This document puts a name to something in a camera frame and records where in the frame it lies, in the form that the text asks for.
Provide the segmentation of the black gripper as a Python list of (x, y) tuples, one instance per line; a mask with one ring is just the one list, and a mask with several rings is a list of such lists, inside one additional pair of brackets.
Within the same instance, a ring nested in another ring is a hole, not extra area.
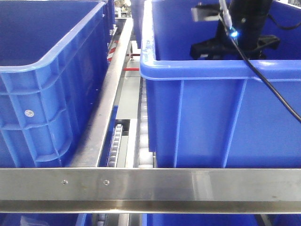
[(222, 9), (219, 14), (215, 37), (191, 45), (190, 56), (197, 60), (203, 55), (219, 59), (234, 55), (238, 51), (234, 44), (251, 59), (261, 58), (264, 49), (277, 49), (280, 39), (275, 35), (263, 35), (270, 0), (224, 0), (218, 2)]

